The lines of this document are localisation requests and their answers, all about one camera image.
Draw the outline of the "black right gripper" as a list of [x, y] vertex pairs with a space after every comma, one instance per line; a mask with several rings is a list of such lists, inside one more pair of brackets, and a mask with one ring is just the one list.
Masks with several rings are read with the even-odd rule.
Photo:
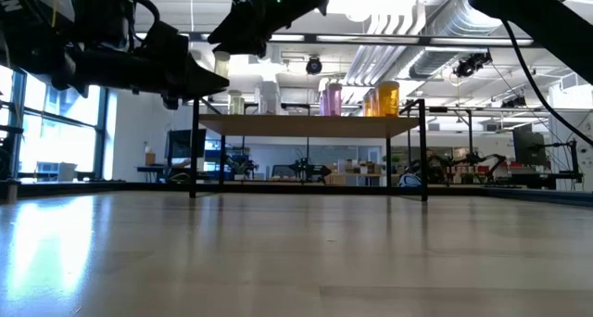
[[324, 17], [331, 0], [233, 0], [234, 11], [208, 36], [215, 51], [263, 57], [271, 35], [289, 29], [302, 16], [317, 10]]

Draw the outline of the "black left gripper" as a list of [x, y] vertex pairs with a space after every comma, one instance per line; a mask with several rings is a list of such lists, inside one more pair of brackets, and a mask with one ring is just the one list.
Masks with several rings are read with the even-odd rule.
[[188, 38], [162, 20], [156, 21], [144, 38], [134, 37], [130, 19], [129, 42], [124, 49], [84, 46], [69, 86], [87, 85], [161, 95], [166, 108], [179, 101], [214, 95], [229, 86], [220, 75], [205, 70], [190, 59]]

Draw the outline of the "clear bottle yellow-green capsule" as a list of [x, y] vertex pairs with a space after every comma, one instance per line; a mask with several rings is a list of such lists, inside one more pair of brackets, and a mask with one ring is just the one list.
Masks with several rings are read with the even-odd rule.
[[281, 97], [277, 82], [265, 81], [256, 86], [254, 98], [258, 104], [259, 115], [278, 115]]

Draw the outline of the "wooden shelf black legs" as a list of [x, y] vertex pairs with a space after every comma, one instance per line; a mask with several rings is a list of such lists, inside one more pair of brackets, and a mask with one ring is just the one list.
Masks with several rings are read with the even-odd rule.
[[[292, 194], [292, 195], [336, 195], [336, 196], [418, 196], [421, 201], [428, 200], [427, 166], [425, 155], [426, 113], [425, 102], [417, 99], [402, 110], [399, 117], [337, 117], [337, 116], [290, 116], [290, 115], [221, 115], [215, 110], [211, 114], [199, 113], [199, 104], [193, 104], [192, 131], [200, 126], [221, 136], [220, 159], [225, 159], [225, 140], [227, 136], [263, 137], [303, 137], [303, 138], [367, 138], [383, 139], [386, 146], [386, 186], [382, 187], [344, 187], [295, 184], [227, 185], [224, 174], [212, 186], [200, 187], [196, 184], [197, 138], [191, 139], [191, 178], [188, 191], [194, 198], [200, 190], [215, 193], [238, 194]], [[421, 185], [418, 187], [394, 187], [391, 173], [391, 140], [393, 137], [413, 128], [420, 128]]]

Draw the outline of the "dark background monitor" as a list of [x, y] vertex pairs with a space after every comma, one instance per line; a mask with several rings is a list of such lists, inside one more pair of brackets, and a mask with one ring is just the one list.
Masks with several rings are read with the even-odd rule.
[[512, 130], [515, 159], [523, 165], [545, 166], [547, 164], [545, 138], [524, 127]]
[[[168, 131], [165, 146], [165, 159], [189, 159], [192, 155], [191, 130]], [[205, 152], [206, 129], [198, 129], [197, 136], [197, 157], [202, 158]]]

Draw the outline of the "background potted plant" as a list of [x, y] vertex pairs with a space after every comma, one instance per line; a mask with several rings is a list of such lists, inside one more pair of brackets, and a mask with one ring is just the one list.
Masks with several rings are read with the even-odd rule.
[[249, 156], [243, 155], [228, 157], [226, 164], [234, 176], [241, 176], [243, 179], [251, 177], [259, 168], [259, 165], [254, 160], [250, 159]]

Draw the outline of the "large dark-framed window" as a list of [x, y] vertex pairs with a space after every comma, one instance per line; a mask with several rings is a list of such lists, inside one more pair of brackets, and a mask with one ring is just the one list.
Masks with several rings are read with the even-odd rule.
[[0, 168], [14, 178], [55, 180], [60, 162], [97, 176], [103, 168], [108, 90], [58, 91], [0, 66]]

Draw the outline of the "white box by window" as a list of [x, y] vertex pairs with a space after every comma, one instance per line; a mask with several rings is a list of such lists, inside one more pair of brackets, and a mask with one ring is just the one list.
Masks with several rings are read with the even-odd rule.
[[59, 182], [72, 182], [76, 177], [77, 164], [60, 162], [57, 166], [57, 180]]

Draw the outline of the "silver ventilation duct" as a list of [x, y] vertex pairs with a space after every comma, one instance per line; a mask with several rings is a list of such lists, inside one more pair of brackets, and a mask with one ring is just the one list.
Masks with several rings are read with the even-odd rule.
[[[372, 20], [371, 33], [423, 34], [428, 36], [477, 37], [493, 33], [501, 22], [471, 7], [467, 0], [446, 0], [428, 14], [417, 0], [407, 14], [379, 15]], [[347, 85], [373, 86], [382, 81], [434, 77], [459, 54], [437, 47], [362, 45], [348, 69]]]

